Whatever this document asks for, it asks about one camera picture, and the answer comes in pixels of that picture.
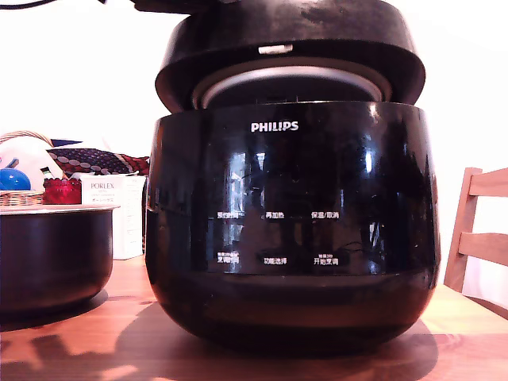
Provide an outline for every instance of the open lid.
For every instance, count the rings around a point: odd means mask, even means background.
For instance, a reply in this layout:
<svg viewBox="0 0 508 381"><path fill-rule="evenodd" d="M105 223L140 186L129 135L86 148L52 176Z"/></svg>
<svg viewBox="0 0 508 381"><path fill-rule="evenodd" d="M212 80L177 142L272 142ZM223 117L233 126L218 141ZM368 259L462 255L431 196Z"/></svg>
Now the open lid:
<svg viewBox="0 0 508 381"><path fill-rule="evenodd" d="M145 12L193 14L202 12L218 2L236 0L131 0L137 10Z"/></svg>
<svg viewBox="0 0 508 381"><path fill-rule="evenodd" d="M172 33L156 78L172 113L270 102L411 105L420 96L425 67L386 2L226 1L173 2L211 6Z"/></svg>

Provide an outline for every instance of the basket handle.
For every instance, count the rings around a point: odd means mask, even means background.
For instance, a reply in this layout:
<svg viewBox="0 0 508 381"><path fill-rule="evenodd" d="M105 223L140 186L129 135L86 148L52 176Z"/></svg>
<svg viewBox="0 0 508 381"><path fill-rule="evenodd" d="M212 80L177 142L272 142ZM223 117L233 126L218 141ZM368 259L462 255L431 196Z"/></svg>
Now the basket handle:
<svg viewBox="0 0 508 381"><path fill-rule="evenodd" d="M0 136L0 144L4 141L14 139L15 137L36 137L37 139L41 139L42 141L48 143L52 148L55 147L51 139L48 139L44 135L35 133L33 131L14 131L13 133L6 133L5 135Z"/></svg>

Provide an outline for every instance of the white wall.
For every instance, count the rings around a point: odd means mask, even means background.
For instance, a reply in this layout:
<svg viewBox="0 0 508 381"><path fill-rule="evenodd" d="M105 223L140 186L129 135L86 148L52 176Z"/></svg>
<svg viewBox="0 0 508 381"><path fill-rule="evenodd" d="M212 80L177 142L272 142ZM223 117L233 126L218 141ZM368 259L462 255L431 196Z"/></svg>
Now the white wall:
<svg viewBox="0 0 508 381"><path fill-rule="evenodd" d="M129 0L0 11L0 131L149 155L155 122L168 114L155 77L184 17L137 12Z"/></svg>
<svg viewBox="0 0 508 381"><path fill-rule="evenodd" d="M406 17L427 68L417 106L428 115L439 182L442 279L464 169L508 167L508 2L389 2ZM154 122L167 114L153 83L182 18L138 13L129 0L0 12L1 131L105 140L116 152L149 154ZM505 212L505 202L481 202L475 231L508 233ZM503 270L470 262L466 291L508 306Z"/></svg>

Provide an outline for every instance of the black rice cooker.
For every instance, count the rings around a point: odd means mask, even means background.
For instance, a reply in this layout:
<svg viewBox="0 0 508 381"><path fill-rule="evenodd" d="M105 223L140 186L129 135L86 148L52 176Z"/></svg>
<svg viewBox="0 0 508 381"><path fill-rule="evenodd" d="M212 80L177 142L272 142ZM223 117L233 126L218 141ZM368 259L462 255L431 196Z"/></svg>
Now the black rice cooker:
<svg viewBox="0 0 508 381"><path fill-rule="evenodd" d="M258 352L351 352L412 326L441 260L401 14L379 0L144 2L192 13L156 78L146 264L167 314Z"/></svg>

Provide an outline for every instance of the red jar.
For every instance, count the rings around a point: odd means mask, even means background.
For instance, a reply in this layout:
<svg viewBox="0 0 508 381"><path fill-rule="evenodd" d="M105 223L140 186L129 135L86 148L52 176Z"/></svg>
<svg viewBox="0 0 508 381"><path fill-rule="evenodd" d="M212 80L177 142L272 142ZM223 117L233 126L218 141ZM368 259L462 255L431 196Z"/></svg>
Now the red jar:
<svg viewBox="0 0 508 381"><path fill-rule="evenodd" d="M44 204L81 204L81 180L46 179L44 189Z"/></svg>

